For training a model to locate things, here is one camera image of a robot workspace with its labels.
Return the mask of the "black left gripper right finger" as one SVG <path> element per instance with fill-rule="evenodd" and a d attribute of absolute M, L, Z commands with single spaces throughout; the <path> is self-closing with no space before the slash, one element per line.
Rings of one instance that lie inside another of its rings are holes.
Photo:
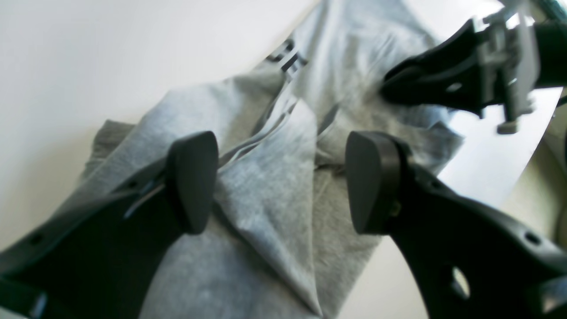
<path fill-rule="evenodd" d="M 381 132 L 346 142 L 358 234 L 401 251 L 431 319 L 564 319 L 566 253 L 516 219 L 453 192 Z"/>

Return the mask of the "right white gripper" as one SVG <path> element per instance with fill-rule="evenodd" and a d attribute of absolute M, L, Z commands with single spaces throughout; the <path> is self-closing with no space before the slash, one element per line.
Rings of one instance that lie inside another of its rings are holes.
<path fill-rule="evenodd" d="M 383 99 L 442 105 L 478 117 L 484 104 L 501 104 L 504 120 L 497 133 L 517 133 L 519 118 L 535 109 L 530 95 L 540 60 L 529 2 L 504 0 L 502 5 L 497 12 L 466 21 L 435 48 L 393 67 L 381 85 Z"/>

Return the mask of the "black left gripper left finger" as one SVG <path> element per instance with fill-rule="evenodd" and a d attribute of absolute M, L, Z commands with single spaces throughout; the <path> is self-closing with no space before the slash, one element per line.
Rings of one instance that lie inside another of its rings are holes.
<path fill-rule="evenodd" d="M 169 248 L 204 232 L 215 134 L 176 140 L 109 194 L 51 218 L 2 251 L 1 311 L 17 319 L 136 319 Z"/>

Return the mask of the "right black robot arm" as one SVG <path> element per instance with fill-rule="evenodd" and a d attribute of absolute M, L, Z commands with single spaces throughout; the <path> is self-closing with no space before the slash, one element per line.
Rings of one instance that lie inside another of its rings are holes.
<path fill-rule="evenodd" d="M 526 0 L 503 1 L 484 18 L 470 18 L 443 43 L 393 67 L 382 97 L 403 105 L 437 104 L 483 117 L 502 105 L 499 135 L 518 131 L 531 114 L 533 89 L 566 85 L 566 19 L 531 22 Z"/>

